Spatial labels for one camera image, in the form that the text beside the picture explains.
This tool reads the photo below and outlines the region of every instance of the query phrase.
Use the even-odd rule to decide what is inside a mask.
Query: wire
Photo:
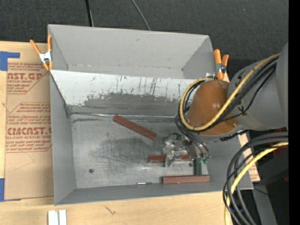
[[[268,144],[268,142],[286,142],[287,138],[275,138],[275,137],[279,137],[279,136],[283,136],[283,135],[287,135],[286,132],[278,132],[278,133],[270,133],[270,134],[265,134],[265,135],[262,135],[262,136],[259,136],[257,138],[255,138],[253,141],[251,142],[248,142],[245,146],[243,146],[232,158],[232,160],[230,161],[230,164],[228,166],[228,170],[227,170],[227,181],[224,185],[224,188],[223,188],[223,200],[224,200],[224,203],[225,203],[225,206],[228,208],[228,206],[226,205],[226,197],[225,197],[225,187],[227,186],[228,187],[228,194],[229,194],[229,198],[231,199],[232,201],[232,204],[234,206],[234,208],[236,209],[236,212],[237,214],[239,215],[239,217],[242,217],[243,215],[240,213],[240,211],[237,209],[237,206],[235,205],[235,201],[233,199],[233,196],[230,192],[230,185],[229,185],[229,180],[232,176],[236,175],[238,169],[241,167],[241,165],[243,165],[247,158],[244,159],[239,165],[237,165],[237,161],[239,161],[239,158],[240,156],[242,155],[243,151],[249,149],[249,148],[252,148],[254,146],[261,146],[262,144]],[[233,166],[233,163],[235,162],[235,169],[234,171],[230,174],[230,171],[232,169],[232,166]]]
[[[86,10],[88,12],[90,27],[94,27],[94,22],[93,22],[93,18],[92,18],[92,12],[90,11],[89,0],[85,0],[85,6],[86,6]]]
[[[259,189],[257,189],[257,188],[254,188],[254,190],[256,190],[257,192],[260,192],[260,193],[262,193],[262,194],[265,194],[265,195],[269,196],[269,194],[267,194],[267,193],[265,193],[265,192],[263,192],[263,191],[261,191],[261,190],[259,190]]]
[[[288,145],[288,142],[279,142],[277,144],[275,144],[274,146],[272,146],[273,148],[269,148],[266,149],[265,151],[260,152],[258,155],[256,155],[242,170],[241,172],[238,174],[238,176],[235,178],[235,180],[233,181],[231,188],[229,190],[229,193],[234,193],[235,188],[237,187],[239,181],[242,179],[242,177],[245,175],[245,173],[250,169],[250,167],[257,162],[259,159],[261,159],[262,157],[264,157],[265,155],[267,155],[268,153],[276,150],[278,147],[281,146],[286,146]],[[226,198],[226,203],[225,203],[228,207],[230,206],[230,198],[229,196],[227,196]],[[227,207],[225,206],[225,224],[230,224],[230,217],[229,217],[229,211],[227,209]]]
[[[134,0],[131,0],[131,1],[132,1],[133,5],[135,6],[135,8],[137,9],[137,11],[140,13],[140,15],[141,15],[142,19],[144,20],[144,23],[146,24],[148,30],[151,31],[151,28],[150,28],[150,26],[148,25],[148,23],[147,23],[147,21],[146,21],[144,15],[142,14],[141,10],[140,10],[139,7],[138,7],[138,5],[135,3]]]
[[[207,124],[201,126],[201,127],[193,127],[191,125],[189,125],[187,123],[187,121],[184,118],[184,113],[183,113],[183,104],[184,104],[184,100],[185,97],[189,91],[189,89],[192,87],[192,85],[194,85],[194,83],[192,83],[190,86],[188,86],[188,88],[185,90],[185,92],[183,93],[183,96],[180,100],[180,120],[181,122],[186,126],[186,128],[193,130],[193,131],[202,131],[206,128],[208,128],[211,124],[213,124],[219,117],[220,115],[225,111],[225,109],[229,106],[229,104],[231,103],[231,101],[233,101],[233,99],[235,98],[235,96],[237,95],[237,93],[241,90],[242,86],[245,84],[245,82],[247,81],[247,79],[256,71],[258,70],[260,67],[264,66],[266,63],[268,63],[269,61],[273,60],[274,58],[277,58],[279,56],[279,54],[275,54],[273,56],[270,56],[269,58],[263,60],[262,62],[260,62],[258,65],[256,65],[239,83],[239,85],[237,86],[237,88],[234,90],[234,92],[231,94],[231,96],[228,98],[228,100],[226,101],[226,103],[223,105],[223,107],[220,109],[220,111],[214,116],[214,118],[209,121]]]
[[[238,117],[242,114],[244,114],[252,105],[256,95],[258,94],[259,90],[263,87],[263,85],[267,82],[267,80],[273,75],[274,71],[276,70],[276,64],[273,64],[271,65],[269,68],[267,68],[265,71],[262,71],[257,77],[254,76],[252,81],[250,81],[250,84],[248,84],[248,86],[243,89],[243,91],[238,94],[235,98],[235,100],[229,105],[229,107],[226,109],[226,111],[220,116],[219,120],[216,121],[213,125],[217,125],[218,123],[221,123],[223,121],[227,121],[227,120],[230,120],[232,118],[235,118],[235,117]],[[240,103],[240,101],[242,100],[242,98],[244,98],[244,96],[249,92],[249,90],[262,78],[264,77],[268,72],[270,72],[267,77],[263,80],[263,82],[261,83],[261,85],[257,88],[257,90],[255,91],[254,95],[252,96],[247,108],[237,114],[237,115],[234,115],[232,117],[229,117],[229,118],[226,118],[226,116],[228,116],[230,114],[230,112]]]

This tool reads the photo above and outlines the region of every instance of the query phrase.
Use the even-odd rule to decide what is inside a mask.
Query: gray cylinder
[[[278,58],[275,73],[272,74],[272,76],[259,90],[250,108],[246,111],[246,113],[236,117],[245,129],[263,131],[286,126],[287,118],[285,119],[285,117],[287,117],[288,113],[287,75],[284,73],[288,67],[288,63],[286,61],[287,46],[283,48],[283,53]],[[259,62],[243,68],[232,78],[228,89],[228,97],[232,94],[247,73],[258,63]],[[248,107],[253,95],[266,77],[267,75],[262,77],[250,89],[250,91],[241,100],[241,103],[232,111],[233,115],[240,114]]]

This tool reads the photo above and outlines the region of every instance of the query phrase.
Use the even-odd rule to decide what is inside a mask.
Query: black cable
[[[89,0],[85,0],[85,6],[86,6],[86,10],[88,12],[90,27],[94,27],[94,22],[93,22],[93,19],[92,19],[92,12],[90,11]]]
[[[213,126],[217,125],[218,123],[225,121],[225,117],[227,117],[232,112],[232,110],[240,103],[240,101],[245,97],[245,95],[249,92],[249,90],[259,80],[261,80],[262,77],[264,77],[268,72],[270,72],[272,69],[274,69],[274,67],[276,66],[276,63],[272,64],[270,67],[267,67],[273,62],[274,62],[274,60],[270,61],[269,63],[264,65],[258,72],[255,73],[255,75],[250,79],[250,81],[245,85],[245,87],[236,95],[234,101],[231,102],[231,104],[223,112],[223,114],[221,114],[221,116],[210,127],[213,127]]]
[[[243,164],[252,156],[253,154],[250,154],[248,155],[240,164],[239,166],[233,171],[232,174],[230,174],[228,177],[227,177],[227,180],[226,180],[226,183],[223,187],[223,201],[224,201],[224,204],[226,206],[226,208],[229,210],[229,206],[227,204],[227,201],[226,201],[226,196],[225,196],[225,189],[227,187],[227,191],[228,191],[228,195],[231,193],[231,188],[230,188],[230,184],[229,184],[229,180],[234,176],[234,174],[241,168],[241,166],[243,166]],[[250,225],[250,223],[247,222],[247,220],[243,217],[243,215],[241,214],[239,208],[237,207],[236,203],[234,202],[234,199],[233,199],[233,195],[231,193],[231,196],[229,195],[229,199],[231,201],[231,205],[234,207],[234,209],[237,212],[238,216],[243,220],[243,222],[246,224],[246,225]]]
[[[151,28],[150,28],[150,26],[148,25],[148,23],[147,23],[147,21],[146,21],[144,15],[142,14],[141,10],[140,10],[139,7],[138,7],[138,5],[135,3],[134,0],[131,0],[131,1],[132,1],[133,5],[135,6],[135,8],[137,9],[137,11],[140,13],[140,15],[141,15],[141,17],[142,17],[144,23],[146,24],[148,30],[151,31]]]
[[[269,134],[268,136],[269,136],[269,137],[276,137],[276,136],[280,136],[280,135],[282,135],[282,133],[273,133],[273,134]],[[226,185],[227,185],[228,196],[229,196],[229,199],[230,199],[230,201],[231,201],[231,203],[232,203],[232,206],[236,209],[237,214],[239,215],[239,217],[240,217],[243,221],[244,221],[245,218],[244,218],[244,216],[241,214],[241,212],[237,209],[237,205],[236,205],[235,200],[234,200],[234,198],[233,198],[233,195],[232,195],[232,193],[231,193],[229,181],[230,181],[230,179],[231,179],[232,176],[236,175],[238,169],[242,166],[243,163],[246,162],[247,159],[244,159],[239,165],[237,165],[237,164],[235,163],[235,161],[236,161],[236,160],[239,161],[240,156],[242,155],[242,153],[243,153],[245,150],[247,150],[248,148],[251,148],[251,147],[254,147],[254,146],[259,146],[259,145],[266,144],[266,143],[269,144],[269,143],[272,143],[272,142],[285,142],[285,141],[287,141],[287,139],[288,139],[288,138],[271,138],[271,139],[264,139],[264,140],[262,140],[262,141],[249,142],[249,143],[247,143],[245,146],[243,146],[243,147],[242,147],[242,148],[241,148],[241,149],[233,156],[232,160],[230,161],[230,164],[229,164],[228,170],[227,170],[227,181],[226,181],[225,186],[224,186],[224,189],[223,189],[223,199],[226,201],[225,187],[226,187]],[[272,148],[272,147],[271,147],[271,146],[265,146],[263,149],[268,149],[268,148]],[[235,163],[235,169],[234,169],[234,171],[230,174],[230,171],[231,171],[231,169],[232,169],[233,163]]]
[[[263,191],[261,191],[261,190],[255,188],[255,187],[254,187],[254,189],[255,189],[257,192],[260,192],[260,193],[262,193],[262,194],[265,194],[265,195],[269,196],[269,194],[267,194],[267,193],[265,193],[265,192],[263,192]]]
[[[232,102],[230,106],[228,106],[227,110],[220,116],[220,120],[224,117],[228,116],[230,112],[240,103],[240,101],[244,98],[244,96],[249,92],[249,90],[259,81],[262,77],[264,77],[268,72],[272,69],[276,69],[276,64],[271,65],[270,67],[266,68],[265,70],[259,71],[256,73],[257,76],[254,76],[247,86],[236,96],[235,100]]]
[[[236,118],[238,116],[241,116],[241,115],[245,114],[248,111],[248,109],[251,107],[252,103],[254,102],[254,99],[255,99],[256,95],[258,94],[259,90],[263,87],[263,85],[267,82],[267,80],[274,74],[275,71],[276,71],[276,69],[274,68],[271,71],[271,73],[264,79],[264,81],[261,83],[261,85],[257,88],[257,90],[255,91],[254,95],[252,96],[252,98],[251,98],[248,106],[246,107],[246,109],[244,111],[242,111],[241,113],[236,114],[234,116],[231,116],[229,118],[221,119],[220,121],[218,121],[218,123],[221,123],[221,122],[224,122],[224,121],[228,121],[230,119],[233,119],[233,118]]]

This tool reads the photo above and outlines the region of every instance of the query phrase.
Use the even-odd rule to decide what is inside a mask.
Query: cardboard sheet
[[[0,51],[21,54],[8,59],[4,199],[52,196],[49,73],[29,42],[0,42]]]

